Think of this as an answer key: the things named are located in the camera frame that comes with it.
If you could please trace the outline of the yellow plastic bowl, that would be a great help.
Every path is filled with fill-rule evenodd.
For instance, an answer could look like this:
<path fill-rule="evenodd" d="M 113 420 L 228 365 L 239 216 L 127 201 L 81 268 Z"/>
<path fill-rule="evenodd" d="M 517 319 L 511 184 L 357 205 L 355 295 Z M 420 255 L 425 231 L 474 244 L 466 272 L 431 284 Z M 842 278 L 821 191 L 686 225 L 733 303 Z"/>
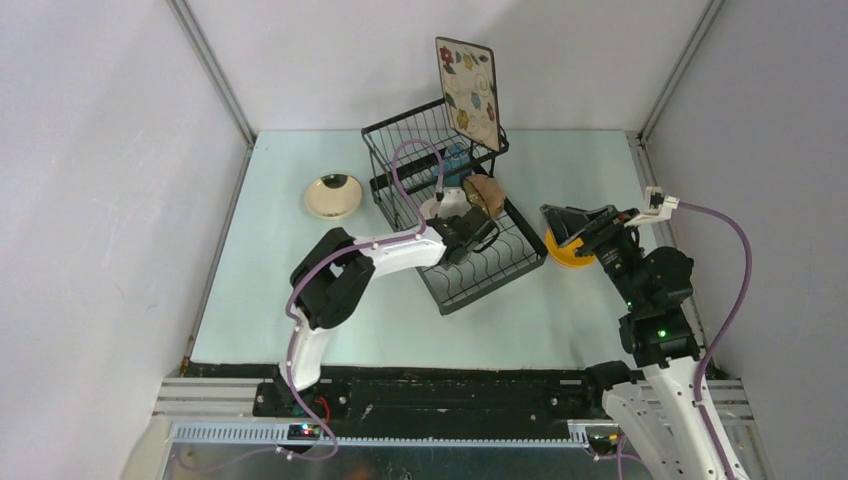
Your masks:
<path fill-rule="evenodd" d="M 592 254 L 588 256 L 577 255 L 577 250 L 584 245 L 580 238 L 575 239 L 565 246 L 560 246 L 556 242 L 553 232 L 548 229 L 545 234 L 544 244 L 553 260 L 565 268 L 584 268 L 596 261 L 596 257 Z"/>

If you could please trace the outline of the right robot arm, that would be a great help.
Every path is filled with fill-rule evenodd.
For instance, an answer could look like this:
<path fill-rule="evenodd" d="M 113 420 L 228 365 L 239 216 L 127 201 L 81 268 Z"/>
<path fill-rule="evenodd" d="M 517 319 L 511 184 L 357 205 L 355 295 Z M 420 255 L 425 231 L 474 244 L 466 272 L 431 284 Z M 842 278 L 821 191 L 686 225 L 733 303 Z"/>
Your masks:
<path fill-rule="evenodd" d="M 706 383 L 703 351 L 682 304 L 693 294 L 692 258 L 663 246 L 645 252 L 642 225 L 664 222 L 680 207 L 653 194 L 644 210 L 541 206 L 549 238 L 577 259 L 595 260 L 626 304 L 619 337 L 659 401 L 644 403 L 635 372 L 621 361 L 587 369 L 604 412 L 615 420 L 655 479 L 746 479 Z"/>

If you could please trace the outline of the tan bowl with dark rim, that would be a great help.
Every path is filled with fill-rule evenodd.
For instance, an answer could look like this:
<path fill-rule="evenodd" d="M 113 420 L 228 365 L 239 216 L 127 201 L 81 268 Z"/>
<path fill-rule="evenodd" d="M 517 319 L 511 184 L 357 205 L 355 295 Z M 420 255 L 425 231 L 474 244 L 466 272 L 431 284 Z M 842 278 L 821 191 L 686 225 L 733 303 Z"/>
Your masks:
<path fill-rule="evenodd" d="M 469 175 L 462 180 L 462 189 L 468 202 L 482 209 L 493 220 L 503 212 L 506 193 L 494 177 L 486 174 Z"/>

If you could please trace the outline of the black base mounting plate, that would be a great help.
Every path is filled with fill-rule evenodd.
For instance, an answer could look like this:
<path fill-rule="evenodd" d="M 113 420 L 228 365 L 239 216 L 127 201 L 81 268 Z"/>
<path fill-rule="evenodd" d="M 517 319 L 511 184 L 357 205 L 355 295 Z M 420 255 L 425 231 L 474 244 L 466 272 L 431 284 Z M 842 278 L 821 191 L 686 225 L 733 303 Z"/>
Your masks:
<path fill-rule="evenodd" d="M 582 370 L 326 366 L 301 396 L 348 438 L 554 440 L 607 417 Z"/>

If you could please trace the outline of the white two-handled soup cup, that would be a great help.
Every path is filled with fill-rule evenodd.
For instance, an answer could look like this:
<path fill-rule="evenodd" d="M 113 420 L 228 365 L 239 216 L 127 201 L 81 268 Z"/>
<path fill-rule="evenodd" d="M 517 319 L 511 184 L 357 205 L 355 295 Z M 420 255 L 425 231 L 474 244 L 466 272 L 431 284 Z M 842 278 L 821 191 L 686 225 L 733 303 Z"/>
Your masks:
<path fill-rule="evenodd" d="M 438 195 L 423 202 L 419 210 L 425 221 L 434 218 L 464 216 L 472 207 L 465 191 L 460 187 L 445 187 Z"/>

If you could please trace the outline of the square floral ceramic plate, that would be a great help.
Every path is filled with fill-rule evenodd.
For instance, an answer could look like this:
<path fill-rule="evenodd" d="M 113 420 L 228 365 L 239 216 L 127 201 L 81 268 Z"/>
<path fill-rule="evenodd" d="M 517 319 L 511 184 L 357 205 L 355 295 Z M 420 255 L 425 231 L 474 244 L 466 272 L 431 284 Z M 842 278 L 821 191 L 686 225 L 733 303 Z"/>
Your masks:
<path fill-rule="evenodd" d="M 448 125 L 489 151 L 503 150 L 494 51 L 444 36 L 435 38 Z"/>

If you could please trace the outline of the round cream plate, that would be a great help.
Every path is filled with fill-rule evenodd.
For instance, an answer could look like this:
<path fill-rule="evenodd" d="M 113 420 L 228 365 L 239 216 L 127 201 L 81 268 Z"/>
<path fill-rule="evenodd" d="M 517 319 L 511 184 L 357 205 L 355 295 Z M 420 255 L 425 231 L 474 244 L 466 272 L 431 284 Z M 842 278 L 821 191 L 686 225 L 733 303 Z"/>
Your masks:
<path fill-rule="evenodd" d="M 340 220 L 355 212 L 363 200 L 363 187 L 353 176 L 333 173 L 313 181 L 304 193 L 304 205 L 314 216 Z"/>

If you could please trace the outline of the blue floral mug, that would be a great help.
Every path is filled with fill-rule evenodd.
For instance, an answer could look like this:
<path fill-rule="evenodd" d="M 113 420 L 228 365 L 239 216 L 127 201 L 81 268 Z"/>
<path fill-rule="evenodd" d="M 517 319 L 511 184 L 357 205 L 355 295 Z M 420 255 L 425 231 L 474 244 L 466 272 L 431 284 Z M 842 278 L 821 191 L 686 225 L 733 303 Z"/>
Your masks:
<path fill-rule="evenodd" d="M 464 178 L 471 171 L 466 168 L 470 154 L 468 149 L 459 143 L 448 146 L 442 154 L 444 162 L 443 185 L 445 187 L 460 187 Z"/>

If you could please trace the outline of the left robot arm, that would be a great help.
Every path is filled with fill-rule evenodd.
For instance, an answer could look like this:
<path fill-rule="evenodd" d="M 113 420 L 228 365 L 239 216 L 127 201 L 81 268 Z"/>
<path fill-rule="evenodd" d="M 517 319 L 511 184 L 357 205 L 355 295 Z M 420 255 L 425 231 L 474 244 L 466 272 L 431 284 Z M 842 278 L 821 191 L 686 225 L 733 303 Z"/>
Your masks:
<path fill-rule="evenodd" d="M 418 226 L 378 237 L 327 231 L 290 277 L 284 313 L 294 322 L 280 376 L 293 395 L 321 377 L 325 349 L 374 279 L 416 268 L 451 267 L 489 247 L 495 220 L 473 206 L 461 215 L 424 219 Z"/>

